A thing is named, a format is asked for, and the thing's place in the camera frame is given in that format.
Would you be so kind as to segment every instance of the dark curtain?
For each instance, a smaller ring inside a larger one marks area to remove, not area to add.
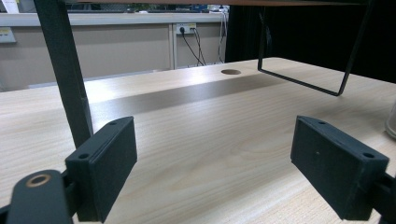
[[[344,71],[366,7],[267,7],[270,57]],[[377,0],[352,74],[396,83],[396,1]],[[231,7],[225,62],[258,58],[262,7]]]

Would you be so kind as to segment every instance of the wooden table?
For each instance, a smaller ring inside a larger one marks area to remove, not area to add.
[[[337,87],[343,74],[265,59],[267,68]],[[257,61],[86,82],[93,128],[134,116],[138,161],[106,223],[341,222],[290,162],[297,115],[323,119],[390,157],[384,122],[396,86],[351,76],[340,97],[267,76]],[[240,75],[224,75],[237,69]],[[57,87],[0,93],[0,206],[14,184],[64,169],[74,150]],[[371,223],[379,215],[374,212]]]

